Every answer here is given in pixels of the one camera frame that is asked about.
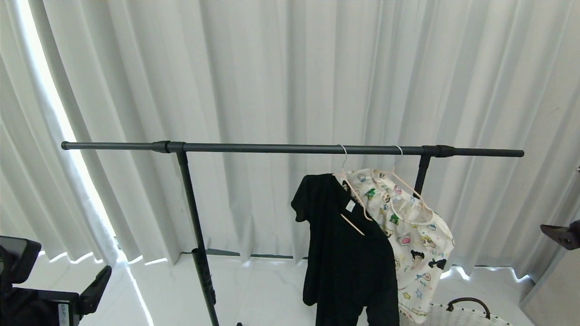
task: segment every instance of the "black clothes rack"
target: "black clothes rack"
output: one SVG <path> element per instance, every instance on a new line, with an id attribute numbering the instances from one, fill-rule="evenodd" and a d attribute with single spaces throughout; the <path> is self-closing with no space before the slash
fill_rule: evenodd
<path id="1" fill-rule="evenodd" d="M 208 308 L 212 326 L 219 326 L 214 305 L 216 294 L 209 273 L 208 258 L 201 231 L 200 217 L 195 204 L 193 186 L 187 162 L 188 151 L 221 152 L 221 153 L 286 153 L 286 154 L 366 154 L 366 155 L 420 155 L 419 172 L 415 181 L 415 191 L 421 193 L 427 168 L 432 157 L 451 156 L 487 156 L 487 157 L 523 157 L 523 150 L 500 150 L 482 148 L 454 148 L 445 145 L 436 146 L 344 146 L 340 145 L 291 145 L 291 144 L 208 144 L 185 143 L 163 140 L 154 143 L 69 143 L 62 142 L 63 150 L 146 150 L 159 153 L 176 153 L 183 178 L 183 186 L 189 205 L 191 221 L 197 240 L 197 248 L 191 251 L 195 269 L 200 278 L 205 304 Z"/>

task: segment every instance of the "white curtain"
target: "white curtain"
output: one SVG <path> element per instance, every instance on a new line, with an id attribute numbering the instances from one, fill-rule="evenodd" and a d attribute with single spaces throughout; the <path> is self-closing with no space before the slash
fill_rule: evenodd
<path id="1" fill-rule="evenodd" d="M 17 4 L 2 1 L 0 234 L 38 241 L 49 258 L 66 252 L 78 260 L 93 252 L 113 263 L 112 239 L 71 154 L 59 149 L 63 133 L 31 57 L 26 28 Z"/>
<path id="2" fill-rule="evenodd" d="M 576 2 L 30 3 L 78 141 L 524 149 L 524 158 L 432 160 L 423 193 L 467 272 L 541 275 L 556 245 L 539 225 L 567 223 L 578 204 Z M 175 262 L 194 246 L 174 155 L 91 155 L 129 259 Z M 293 221 L 289 202 L 303 175 L 343 160 L 188 156 L 207 246 L 243 257 L 304 257 L 308 225 Z M 395 160 L 349 157 L 349 169 Z M 397 174 L 413 183 L 417 166 L 404 157 Z"/>

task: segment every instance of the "brown handle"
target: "brown handle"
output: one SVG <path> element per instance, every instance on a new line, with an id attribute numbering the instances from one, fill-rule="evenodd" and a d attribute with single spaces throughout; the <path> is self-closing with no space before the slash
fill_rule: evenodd
<path id="1" fill-rule="evenodd" d="M 453 311 L 453 305 L 458 303 L 458 302 L 463 302 L 463 301 L 473 301 L 473 302 L 479 303 L 480 305 L 483 306 L 483 309 L 485 310 L 485 317 L 487 319 L 491 319 L 490 309 L 485 305 L 485 303 L 483 303 L 483 301 L 481 301 L 480 299 L 476 299 L 476 298 L 459 298 L 459 299 L 452 300 L 449 303 L 447 303 L 447 311 Z"/>

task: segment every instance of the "white sticker label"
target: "white sticker label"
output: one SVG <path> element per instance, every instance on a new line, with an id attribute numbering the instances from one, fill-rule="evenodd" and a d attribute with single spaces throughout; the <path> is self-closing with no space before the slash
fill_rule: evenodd
<path id="1" fill-rule="evenodd" d="M 70 317 L 68 315 L 68 305 L 66 303 L 59 303 L 59 322 L 60 326 L 70 326 Z"/>
<path id="2" fill-rule="evenodd" d="M 352 213 L 353 208 L 354 208 L 354 201 L 351 200 L 351 201 L 349 201 L 349 204 L 346 205 L 346 210 Z"/>

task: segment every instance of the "black shirt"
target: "black shirt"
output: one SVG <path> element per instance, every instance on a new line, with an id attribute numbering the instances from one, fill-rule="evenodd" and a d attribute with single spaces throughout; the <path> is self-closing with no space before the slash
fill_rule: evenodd
<path id="1" fill-rule="evenodd" d="M 308 175 L 291 205 L 297 222 L 310 223 L 303 301 L 318 303 L 316 326 L 356 325 L 363 306 L 369 325 L 398 326 L 393 248 L 350 192 L 332 174 Z"/>

